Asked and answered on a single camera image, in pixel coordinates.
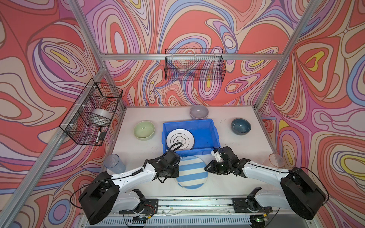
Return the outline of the blue plastic bin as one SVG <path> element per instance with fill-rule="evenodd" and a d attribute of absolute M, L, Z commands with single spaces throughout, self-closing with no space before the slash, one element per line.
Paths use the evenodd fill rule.
<path fill-rule="evenodd" d="M 182 122 L 167 122 L 163 124 L 162 145 L 163 152 L 168 151 L 166 145 L 167 135 L 176 129 L 185 129 L 194 136 L 195 143 L 191 150 L 177 150 L 176 153 L 181 157 L 207 155 L 210 154 L 214 147 L 220 147 L 218 131 L 213 120 L 192 120 Z"/>

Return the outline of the white clover outline plate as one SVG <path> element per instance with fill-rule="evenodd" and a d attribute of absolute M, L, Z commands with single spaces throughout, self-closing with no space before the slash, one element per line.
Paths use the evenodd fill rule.
<path fill-rule="evenodd" d="M 194 146 L 195 139 L 191 132 L 185 129 L 176 129 L 170 132 L 166 138 L 166 145 L 171 147 L 175 143 L 182 143 L 182 146 L 178 149 L 191 150 Z"/>

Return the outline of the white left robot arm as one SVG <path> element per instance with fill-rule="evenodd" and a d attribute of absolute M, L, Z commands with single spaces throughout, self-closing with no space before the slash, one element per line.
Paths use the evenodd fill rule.
<path fill-rule="evenodd" d="M 180 156 L 174 151 L 147 159 L 141 167 L 125 173 L 100 173 L 79 196 L 79 203 L 90 225 L 96 225 L 112 212 L 140 213 L 146 206 L 140 184 L 179 176 Z"/>

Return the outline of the blue white striped plate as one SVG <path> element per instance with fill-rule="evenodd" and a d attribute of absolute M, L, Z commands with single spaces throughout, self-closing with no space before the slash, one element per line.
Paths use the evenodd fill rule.
<path fill-rule="evenodd" d="M 208 179 L 205 167 L 205 162 L 199 157 L 183 157 L 179 163 L 179 177 L 176 178 L 178 185 L 188 190 L 202 187 Z"/>

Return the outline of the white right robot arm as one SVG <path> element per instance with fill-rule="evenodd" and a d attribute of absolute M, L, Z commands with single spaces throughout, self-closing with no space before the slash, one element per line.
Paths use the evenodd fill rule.
<path fill-rule="evenodd" d="M 234 174 L 276 187 L 276 190 L 255 188 L 243 204 L 248 211 L 257 212 L 268 207 L 284 208 L 303 219 L 312 220 L 326 202 L 325 193 L 302 168 L 272 168 L 250 159 L 240 159 L 228 146 L 214 148 L 212 154 L 214 159 L 205 167 L 205 171 L 216 175 Z"/>

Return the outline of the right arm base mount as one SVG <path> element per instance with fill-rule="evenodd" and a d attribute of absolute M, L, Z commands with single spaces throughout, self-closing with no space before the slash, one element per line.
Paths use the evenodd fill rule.
<path fill-rule="evenodd" d="M 266 213 L 273 212 L 272 207 L 260 206 L 254 198 L 232 198 L 232 204 L 235 213 Z"/>

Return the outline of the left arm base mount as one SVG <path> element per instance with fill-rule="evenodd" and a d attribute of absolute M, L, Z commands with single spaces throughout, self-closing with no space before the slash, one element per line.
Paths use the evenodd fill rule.
<path fill-rule="evenodd" d="M 135 209 L 119 211 L 119 214 L 153 216 L 158 212 L 158 204 L 157 198 L 146 199 L 139 203 Z"/>

